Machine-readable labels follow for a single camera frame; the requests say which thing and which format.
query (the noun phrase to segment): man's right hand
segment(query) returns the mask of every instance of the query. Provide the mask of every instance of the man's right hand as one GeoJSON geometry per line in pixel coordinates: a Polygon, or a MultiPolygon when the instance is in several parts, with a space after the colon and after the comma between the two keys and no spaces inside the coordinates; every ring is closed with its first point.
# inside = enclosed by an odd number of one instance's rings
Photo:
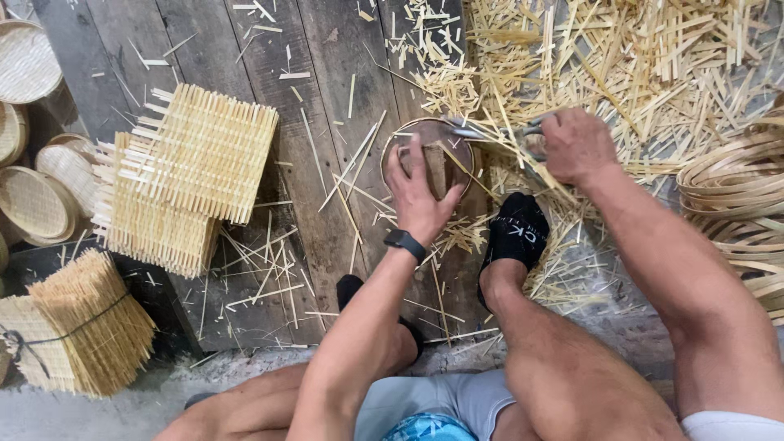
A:
{"type": "Polygon", "coordinates": [[[584,188],[604,169],[619,165],[607,124],[582,108],[555,112],[542,120],[542,131],[547,169],[562,183],[584,188]]]}

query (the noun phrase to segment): black watch strap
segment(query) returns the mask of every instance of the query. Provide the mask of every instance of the black watch strap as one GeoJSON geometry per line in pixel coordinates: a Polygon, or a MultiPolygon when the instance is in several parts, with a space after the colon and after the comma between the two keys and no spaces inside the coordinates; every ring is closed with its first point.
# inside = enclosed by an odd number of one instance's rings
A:
{"type": "Polygon", "coordinates": [[[416,257],[417,265],[421,265],[427,256],[425,247],[416,241],[406,230],[392,230],[387,238],[384,239],[384,244],[393,246],[395,248],[405,248],[409,253],[416,257]]]}

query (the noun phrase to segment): white shorts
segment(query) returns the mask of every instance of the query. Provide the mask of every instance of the white shorts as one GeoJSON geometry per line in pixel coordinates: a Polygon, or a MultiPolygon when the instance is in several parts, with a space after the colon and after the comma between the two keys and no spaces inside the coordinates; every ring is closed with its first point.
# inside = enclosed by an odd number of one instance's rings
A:
{"type": "Polygon", "coordinates": [[[691,441],[779,441],[784,423],[756,415],[704,410],[681,421],[691,441]]]}
{"type": "MultiPolygon", "coordinates": [[[[464,423],[479,441],[489,441],[495,417],[515,403],[503,370],[433,377],[388,377],[370,386],[359,410],[354,439],[382,439],[397,423],[420,412],[444,414],[464,423]]],[[[681,422],[691,441],[784,441],[784,423],[735,412],[705,410],[681,422]]]]}

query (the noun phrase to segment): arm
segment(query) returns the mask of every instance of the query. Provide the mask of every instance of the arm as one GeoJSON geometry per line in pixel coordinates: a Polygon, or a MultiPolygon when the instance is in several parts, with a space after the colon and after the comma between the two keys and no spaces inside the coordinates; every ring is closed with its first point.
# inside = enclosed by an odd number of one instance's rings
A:
{"type": "Polygon", "coordinates": [[[775,330],[718,250],[626,176],[600,119],[568,109],[542,126],[548,169],[602,212],[626,269],[670,332],[681,416],[728,410],[784,421],[775,330]]]}
{"type": "MultiPolygon", "coordinates": [[[[400,229],[427,248],[452,215],[463,187],[453,187],[437,202],[427,187],[418,135],[408,147],[411,178],[405,175],[395,146],[387,164],[387,183],[400,229]]],[[[407,250],[388,250],[340,313],[305,372],[288,439],[353,439],[357,413],[370,384],[393,368],[390,356],[400,346],[397,317],[415,268],[416,259],[407,250]]]]}

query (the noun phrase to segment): metal scissors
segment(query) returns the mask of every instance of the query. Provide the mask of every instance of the metal scissors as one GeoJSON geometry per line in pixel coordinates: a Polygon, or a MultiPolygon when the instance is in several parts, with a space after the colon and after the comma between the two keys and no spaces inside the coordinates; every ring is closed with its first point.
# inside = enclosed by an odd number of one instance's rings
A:
{"type": "MultiPolygon", "coordinates": [[[[523,137],[526,137],[528,135],[543,135],[544,133],[542,131],[542,120],[544,120],[544,118],[547,118],[548,116],[551,116],[552,114],[553,112],[547,112],[541,114],[540,116],[537,116],[536,118],[529,121],[526,127],[512,129],[512,131],[514,132],[514,139],[521,140],[523,137]]],[[[487,136],[483,135],[480,129],[477,128],[474,124],[468,121],[463,121],[462,117],[447,118],[447,120],[453,124],[452,134],[455,134],[460,137],[468,138],[470,140],[485,140],[488,138],[487,136]]],[[[512,137],[510,137],[509,130],[506,127],[499,130],[508,139],[510,140],[513,139],[512,137]]],[[[535,153],[533,151],[527,151],[527,152],[537,162],[544,162],[547,160],[547,157],[545,155],[542,155],[540,153],[535,153]]]]}

